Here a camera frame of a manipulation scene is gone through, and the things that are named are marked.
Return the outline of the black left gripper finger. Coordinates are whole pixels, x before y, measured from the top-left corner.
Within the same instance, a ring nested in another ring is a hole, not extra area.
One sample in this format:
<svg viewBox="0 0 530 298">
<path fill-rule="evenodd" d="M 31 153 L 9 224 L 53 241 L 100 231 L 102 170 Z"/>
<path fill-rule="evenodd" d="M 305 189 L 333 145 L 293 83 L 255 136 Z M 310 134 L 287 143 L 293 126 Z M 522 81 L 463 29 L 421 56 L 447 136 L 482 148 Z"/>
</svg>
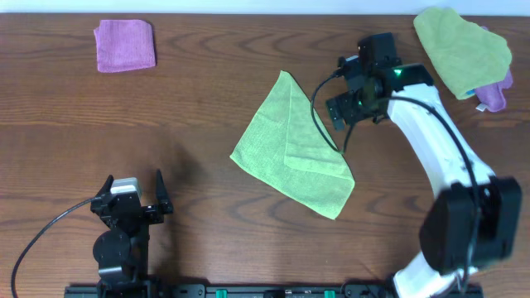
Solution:
<svg viewBox="0 0 530 298">
<path fill-rule="evenodd" d="M 98 193 L 96 195 L 97 196 L 104 196 L 104 195 L 108 194 L 110 192 L 110 190 L 111 190 L 113 181 L 114 181 L 113 176 L 109 175 L 107 177 L 106 181 L 104 182 L 103 186 L 100 188 L 100 190 L 98 191 Z"/>
<path fill-rule="evenodd" d="M 173 204 L 167 192 L 162 173 L 159 169 L 156 172 L 156 199 L 159 209 L 163 214 L 173 213 Z"/>
</svg>

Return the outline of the light green microfiber cloth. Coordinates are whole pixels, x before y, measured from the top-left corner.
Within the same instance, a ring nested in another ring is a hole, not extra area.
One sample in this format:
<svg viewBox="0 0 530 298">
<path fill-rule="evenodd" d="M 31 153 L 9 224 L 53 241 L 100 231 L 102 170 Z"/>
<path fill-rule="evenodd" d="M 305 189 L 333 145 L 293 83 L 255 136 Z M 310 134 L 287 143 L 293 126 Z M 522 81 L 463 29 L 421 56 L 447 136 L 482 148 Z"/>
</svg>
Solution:
<svg viewBox="0 0 530 298">
<path fill-rule="evenodd" d="M 291 74 L 281 71 L 230 158 L 282 194 L 336 219 L 355 181 L 317 124 L 322 121 L 311 116 L 310 100 Z"/>
</svg>

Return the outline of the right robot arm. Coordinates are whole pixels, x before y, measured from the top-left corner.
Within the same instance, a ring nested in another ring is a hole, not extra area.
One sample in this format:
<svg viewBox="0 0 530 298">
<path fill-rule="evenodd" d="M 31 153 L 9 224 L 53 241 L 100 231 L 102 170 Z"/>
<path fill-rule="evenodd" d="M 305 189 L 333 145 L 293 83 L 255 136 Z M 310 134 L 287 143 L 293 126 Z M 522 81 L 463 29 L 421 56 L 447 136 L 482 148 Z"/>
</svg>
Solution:
<svg viewBox="0 0 530 298">
<path fill-rule="evenodd" d="M 405 65 L 391 33 L 367 36 L 340 58 L 346 92 L 326 101 L 335 130 L 390 120 L 421 162 L 435 197 L 420 228 L 420 252 L 393 275 L 385 297 L 470 296 L 470 277 L 512 255 L 523 194 L 467 144 L 424 65 Z"/>
</svg>

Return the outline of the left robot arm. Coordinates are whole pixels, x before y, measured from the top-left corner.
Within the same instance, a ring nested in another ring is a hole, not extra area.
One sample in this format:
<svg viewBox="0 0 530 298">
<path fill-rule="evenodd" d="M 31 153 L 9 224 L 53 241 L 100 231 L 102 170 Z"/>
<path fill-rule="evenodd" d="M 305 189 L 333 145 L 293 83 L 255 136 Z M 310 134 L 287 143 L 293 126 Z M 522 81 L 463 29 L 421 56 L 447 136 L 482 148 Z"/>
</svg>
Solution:
<svg viewBox="0 0 530 298">
<path fill-rule="evenodd" d="M 148 274 L 149 228 L 173 212 L 160 171 L 155 186 L 157 202 L 143 206 L 137 178 L 116 180 L 110 175 L 90 203 L 91 212 L 108 227 L 93 246 L 99 264 L 98 297 L 171 295 L 159 278 Z"/>
</svg>

